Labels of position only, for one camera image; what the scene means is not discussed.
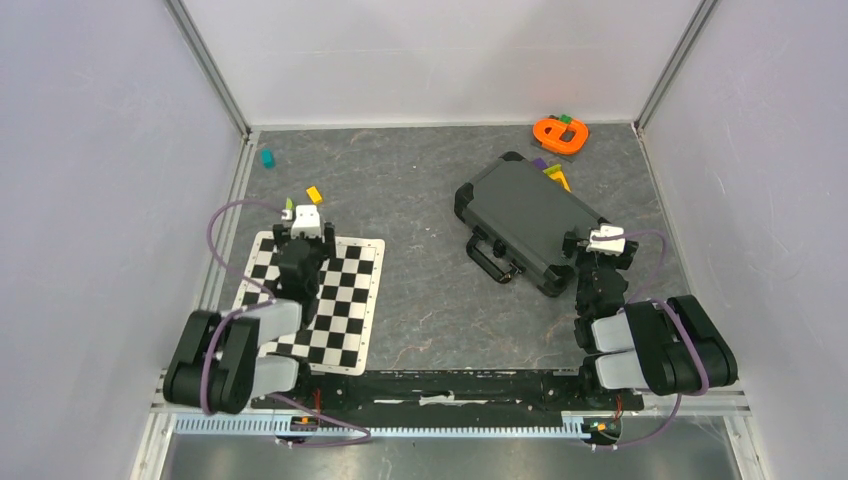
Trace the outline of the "black poker carrying case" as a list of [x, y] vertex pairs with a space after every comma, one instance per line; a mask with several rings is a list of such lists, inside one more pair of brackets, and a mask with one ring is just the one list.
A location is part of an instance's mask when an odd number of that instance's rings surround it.
[[557, 297], [576, 277], [574, 249], [606, 219], [515, 151], [461, 185], [454, 213], [472, 230], [466, 254], [500, 284], [522, 274]]

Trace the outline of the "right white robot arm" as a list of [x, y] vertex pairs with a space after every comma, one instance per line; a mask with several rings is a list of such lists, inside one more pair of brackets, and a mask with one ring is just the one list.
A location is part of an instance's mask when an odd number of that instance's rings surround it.
[[735, 384], [735, 355], [695, 296], [626, 294], [622, 272], [637, 251], [636, 236], [602, 224], [564, 237], [577, 269], [574, 335], [587, 354], [578, 370], [580, 400], [602, 408], [619, 391], [703, 395]]

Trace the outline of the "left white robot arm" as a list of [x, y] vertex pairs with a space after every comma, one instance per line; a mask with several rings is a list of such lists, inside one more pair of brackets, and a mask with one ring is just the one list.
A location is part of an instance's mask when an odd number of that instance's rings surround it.
[[265, 300], [227, 312], [195, 310], [187, 318], [162, 386], [165, 401], [197, 407], [207, 415], [238, 414], [251, 400], [276, 393], [290, 407], [314, 394], [294, 355], [263, 356], [261, 347], [305, 329], [317, 314], [324, 263], [336, 254], [335, 229], [314, 205], [279, 210], [272, 228], [278, 275], [259, 283]]

